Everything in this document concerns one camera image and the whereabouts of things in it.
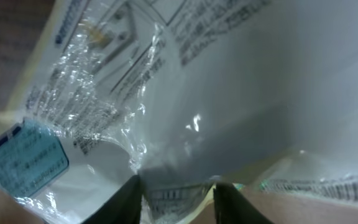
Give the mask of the yellow white snack bag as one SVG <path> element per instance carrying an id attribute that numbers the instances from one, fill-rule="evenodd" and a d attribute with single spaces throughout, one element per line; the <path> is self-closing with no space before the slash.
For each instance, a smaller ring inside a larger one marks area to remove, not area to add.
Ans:
<path id="1" fill-rule="evenodd" d="M 133 175 L 140 223 L 233 185 L 271 222 L 358 223 L 358 1 L 55 1 L 0 111 L 0 190 L 82 223 Z"/>

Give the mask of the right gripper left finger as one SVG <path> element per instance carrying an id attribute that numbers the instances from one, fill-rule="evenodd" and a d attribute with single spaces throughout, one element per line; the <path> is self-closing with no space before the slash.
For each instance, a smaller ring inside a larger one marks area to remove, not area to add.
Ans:
<path id="1" fill-rule="evenodd" d="M 142 182 L 133 175 L 108 201 L 82 224 L 139 224 Z"/>

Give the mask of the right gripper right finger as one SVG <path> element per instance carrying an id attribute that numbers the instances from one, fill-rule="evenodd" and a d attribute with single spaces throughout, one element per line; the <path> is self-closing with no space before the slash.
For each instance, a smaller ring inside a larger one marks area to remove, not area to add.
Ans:
<path id="1" fill-rule="evenodd" d="M 233 185 L 216 184 L 213 198 L 216 224 L 273 224 Z"/>

